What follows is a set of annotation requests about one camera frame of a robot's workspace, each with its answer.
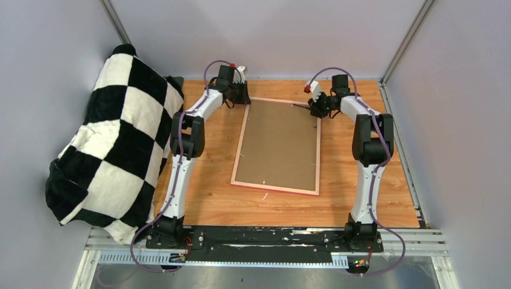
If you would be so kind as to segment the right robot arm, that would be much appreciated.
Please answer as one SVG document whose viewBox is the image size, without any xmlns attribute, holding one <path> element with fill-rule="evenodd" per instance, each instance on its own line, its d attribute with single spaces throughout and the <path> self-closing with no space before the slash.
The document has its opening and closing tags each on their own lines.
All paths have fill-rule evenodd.
<svg viewBox="0 0 511 289">
<path fill-rule="evenodd" d="M 311 80 L 304 87 L 311 94 L 308 101 L 312 116 L 334 118 L 337 113 L 354 122 L 352 155 L 357 163 L 357 192 L 343 232 L 329 244 L 343 244 L 351 251 L 360 251 L 377 240 L 377 199 L 386 164 L 393 155 L 393 117 L 371 108 L 361 96 L 348 87 L 348 75 L 332 78 L 330 94 Z"/>
</svg>

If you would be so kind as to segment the pink handled screwdriver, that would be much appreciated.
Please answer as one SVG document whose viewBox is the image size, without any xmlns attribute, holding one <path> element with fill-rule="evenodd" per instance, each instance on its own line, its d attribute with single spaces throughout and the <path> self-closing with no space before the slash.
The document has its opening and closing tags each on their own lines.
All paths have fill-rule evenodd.
<svg viewBox="0 0 511 289">
<path fill-rule="evenodd" d="M 299 107 L 299 108 L 304 108 L 304 109 L 306 109 L 306 110 L 310 110 L 310 109 L 311 109 L 310 107 L 306 107 L 306 106 L 298 105 L 298 104 L 292 104 L 292 106 L 294 106 L 294 107 Z"/>
</svg>

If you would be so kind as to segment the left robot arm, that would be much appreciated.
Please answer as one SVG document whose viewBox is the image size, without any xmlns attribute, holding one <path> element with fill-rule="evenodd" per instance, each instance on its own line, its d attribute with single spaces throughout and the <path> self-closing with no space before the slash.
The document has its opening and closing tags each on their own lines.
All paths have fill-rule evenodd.
<svg viewBox="0 0 511 289">
<path fill-rule="evenodd" d="M 151 249 L 176 249 L 187 242 L 184 234 L 186 194 L 198 158 L 205 148 L 205 123 L 222 105 L 248 105 L 245 66 L 223 63 L 218 75 L 205 84 L 202 96 L 186 111 L 175 114 L 171 130 L 172 170 L 161 212 L 146 245 Z"/>
</svg>

